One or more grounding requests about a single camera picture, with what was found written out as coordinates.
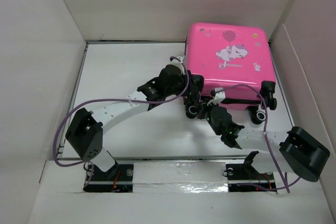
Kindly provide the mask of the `pink hard-shell suitcase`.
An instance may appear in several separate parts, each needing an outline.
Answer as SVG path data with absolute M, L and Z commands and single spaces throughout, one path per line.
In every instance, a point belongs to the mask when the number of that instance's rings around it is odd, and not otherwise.
M 186 37 L 185 56 L 187 69 L 204 77 L 203 100 L 223 88 L 222 106 L 248 110 L 254 124 L 265 120 L 265 106 L 276 109 L 276 76 L 261 28 L 194 23 Z

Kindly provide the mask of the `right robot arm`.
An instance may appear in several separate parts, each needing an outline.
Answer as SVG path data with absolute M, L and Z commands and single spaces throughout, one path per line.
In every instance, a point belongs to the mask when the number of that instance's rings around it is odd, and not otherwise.
M 242 166 L 248 178 L 283 172 L 315 183 L 330 157 L 330 151 L 301 127 L 285 132 L 254 130 L 235 123 L 225 107 L 213 103 L 202 103 L 197 116 L 226 146 L 250 151 Z

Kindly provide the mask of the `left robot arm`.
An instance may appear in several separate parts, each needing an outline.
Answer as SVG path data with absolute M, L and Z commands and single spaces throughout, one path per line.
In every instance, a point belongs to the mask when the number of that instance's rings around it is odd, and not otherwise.
M 169 64 L 157 77 L 139 86 L 127 99 L 117 99 L 112 104 L 89 112 L 79 109 L 66 132 L 70 143 L 83 162 L 91 162 L 100 176 L 112 180 L 119 165 L 103 147 L 103 135 L 117 124 L 143 112 L 147 112 L 166 101 L 167 97 L 184 97 L 190 102 L 187 115 L 195 118 L 195 103 L 200 99 L 204 77 L 191 74 L 183 66 Z

